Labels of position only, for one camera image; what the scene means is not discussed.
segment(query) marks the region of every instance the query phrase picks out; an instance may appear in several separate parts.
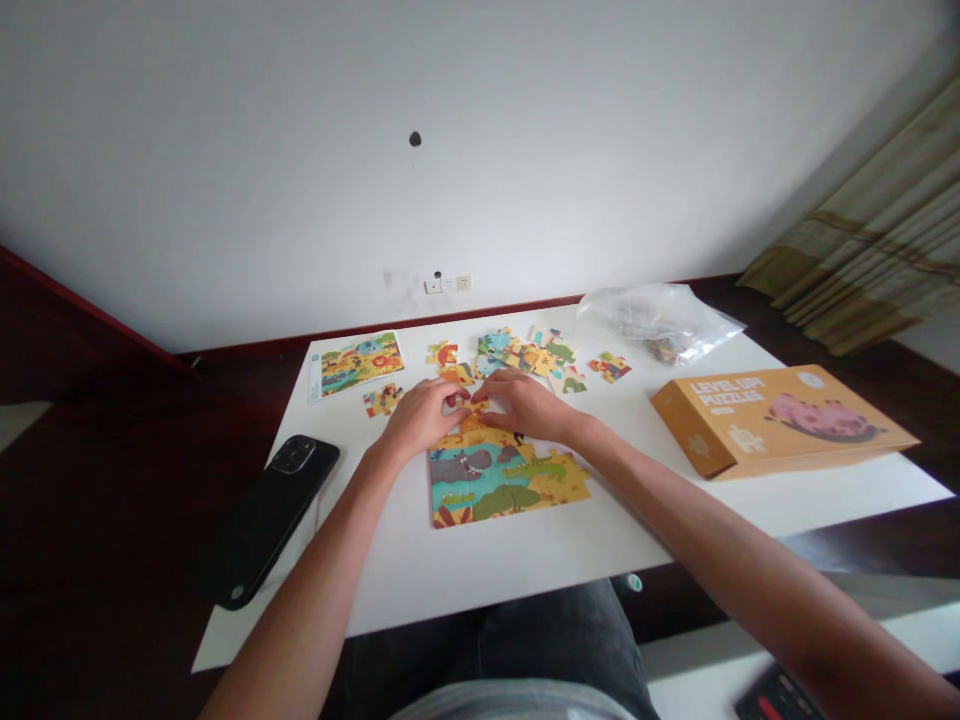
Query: plastic bag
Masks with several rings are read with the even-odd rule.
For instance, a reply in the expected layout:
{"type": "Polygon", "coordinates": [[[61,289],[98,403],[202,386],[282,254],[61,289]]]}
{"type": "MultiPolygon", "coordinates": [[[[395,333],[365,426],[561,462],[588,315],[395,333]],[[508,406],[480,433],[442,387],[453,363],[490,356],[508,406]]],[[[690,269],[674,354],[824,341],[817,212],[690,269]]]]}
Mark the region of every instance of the plastic bag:
{"type": "Polygon", "coordinates": [[[687,285],[603,288],[577,307],[577,334],[612,333],[674,367],[696,362],[744,327],[700,302],[687,285]]]}

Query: lap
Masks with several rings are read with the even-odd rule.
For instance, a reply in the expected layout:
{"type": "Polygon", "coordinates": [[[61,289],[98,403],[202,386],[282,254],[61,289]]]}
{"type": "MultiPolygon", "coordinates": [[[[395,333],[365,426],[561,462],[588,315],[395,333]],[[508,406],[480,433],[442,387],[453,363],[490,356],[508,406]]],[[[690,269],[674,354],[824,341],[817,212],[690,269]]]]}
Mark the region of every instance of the lap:
{"type": "Polygon", "coordinates": [[[344,648],[347,716],[387,718],[453,682],[546,678],[656,717],[609,580],[360,636],[344,648]]]}

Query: puzzle reference card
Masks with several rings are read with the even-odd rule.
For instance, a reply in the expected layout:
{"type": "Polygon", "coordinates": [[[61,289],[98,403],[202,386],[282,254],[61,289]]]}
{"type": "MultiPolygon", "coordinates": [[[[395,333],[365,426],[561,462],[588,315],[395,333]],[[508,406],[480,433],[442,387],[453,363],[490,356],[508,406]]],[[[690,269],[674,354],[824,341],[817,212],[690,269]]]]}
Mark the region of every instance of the puzzle reference card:
{"type": "Polygon", "coordinates": [[[376,333],[342,350],[312,354],[307,399],[317,402],[400,370],[403,370],[403,358],[396,332],[376,333]]]}

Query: black phone case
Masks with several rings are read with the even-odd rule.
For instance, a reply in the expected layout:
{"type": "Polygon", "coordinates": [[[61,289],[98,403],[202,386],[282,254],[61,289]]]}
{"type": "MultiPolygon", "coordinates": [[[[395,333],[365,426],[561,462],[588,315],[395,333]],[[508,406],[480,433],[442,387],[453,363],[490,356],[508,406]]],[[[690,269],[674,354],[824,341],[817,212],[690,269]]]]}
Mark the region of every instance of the black phone case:
{"type": "Polygon", "coordinates": [[[289,438],[194,568],[197,591],[227,610],[249,603],[339,457],[328,443],[289,438]]]}

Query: beige curtain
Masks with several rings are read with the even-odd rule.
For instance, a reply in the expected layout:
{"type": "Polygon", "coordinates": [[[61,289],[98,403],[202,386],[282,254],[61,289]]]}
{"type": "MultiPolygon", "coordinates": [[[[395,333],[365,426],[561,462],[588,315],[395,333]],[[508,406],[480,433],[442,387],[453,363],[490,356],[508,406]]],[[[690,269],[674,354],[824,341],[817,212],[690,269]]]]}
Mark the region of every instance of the beige curtain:
{"type": "Polygon", "coordinates": [[[960,78],[738,285],[845,355],[960,302],[960,78]]]}

